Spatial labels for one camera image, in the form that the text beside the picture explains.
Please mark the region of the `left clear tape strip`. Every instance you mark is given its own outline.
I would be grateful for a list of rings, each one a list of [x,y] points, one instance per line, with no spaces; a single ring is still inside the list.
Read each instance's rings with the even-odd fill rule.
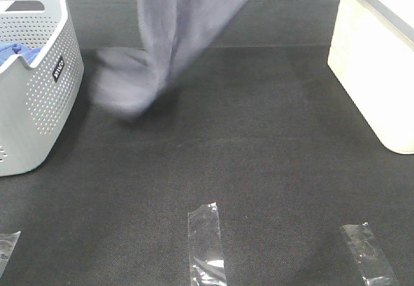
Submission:
[[[0,234],[0,277],[6,269],[20,234],[20,231],[12,234]]]

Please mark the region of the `grey perforated laundry basket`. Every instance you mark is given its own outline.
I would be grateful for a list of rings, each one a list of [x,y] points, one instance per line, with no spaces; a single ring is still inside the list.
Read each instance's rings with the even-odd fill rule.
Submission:
[[[36,169],[58,139],[77,97],[83,60],[67,0],[39,10],[1,12],[1,44],[42,47],[28,64],[21,55],[1,65],[1,176]]]

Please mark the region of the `grey towel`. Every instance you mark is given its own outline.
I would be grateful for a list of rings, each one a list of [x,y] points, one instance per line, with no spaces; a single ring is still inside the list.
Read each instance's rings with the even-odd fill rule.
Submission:
[[[97,50],[91,100],[120,118],[141,115],[247,1],[137,0],[144,47]]]

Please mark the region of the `cream plastic storage bin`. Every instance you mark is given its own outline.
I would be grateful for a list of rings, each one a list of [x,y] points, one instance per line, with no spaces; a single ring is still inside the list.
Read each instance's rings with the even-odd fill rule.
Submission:
[[[413,0],[340,0],[327,58],[379,141],[413,153]]]

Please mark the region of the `middle clear tape strip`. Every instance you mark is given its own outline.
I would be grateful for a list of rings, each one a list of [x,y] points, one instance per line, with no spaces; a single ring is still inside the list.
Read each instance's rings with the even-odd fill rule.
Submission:
[[[216,203],[188,213],[188,257],[191,285],[227,284]]]

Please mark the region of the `blue towel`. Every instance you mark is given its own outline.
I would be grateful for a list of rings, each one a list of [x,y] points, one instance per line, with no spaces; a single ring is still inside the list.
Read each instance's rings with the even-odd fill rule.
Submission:
[[[42,47],[31,48],[21,43],[2,43],[0,46],[0,63],[4,64],[11,56],[21,55],[31,64],[37,55],[41,52]]]

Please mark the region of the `right clear tape strip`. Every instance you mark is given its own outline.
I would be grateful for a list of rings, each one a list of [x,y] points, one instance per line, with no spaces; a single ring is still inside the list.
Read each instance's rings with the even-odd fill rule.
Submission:
[[[343,225],[340,231],[367,286],[397,286],[399,282],[368,223]]]

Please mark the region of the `clear tape strip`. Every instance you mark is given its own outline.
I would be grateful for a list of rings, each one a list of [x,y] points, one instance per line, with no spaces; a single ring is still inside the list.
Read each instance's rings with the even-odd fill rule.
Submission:
[[[343,225],[340,231],[367,286],[397,286],[399,282],[368,223]]]
[[[6,269],[20,234],[20,231],[12,234],[0,234],[0,277]]]
[[[216,203],[188,213],[188,257],[191,285],[227,284]]]

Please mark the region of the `black table mat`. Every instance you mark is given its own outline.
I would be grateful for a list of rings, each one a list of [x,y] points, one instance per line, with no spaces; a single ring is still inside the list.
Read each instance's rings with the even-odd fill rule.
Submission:
[[[327,66],[338,1],[251,0],[129,123],[88,90],[94,47],[139,45],[135,0],[69,0],[85,76],[48,159],[1,179],[1,284],[187,285],[187,213],[217,203],[230,285],[361,285],[340,227],[364,222],[412,285],[413,157]]]

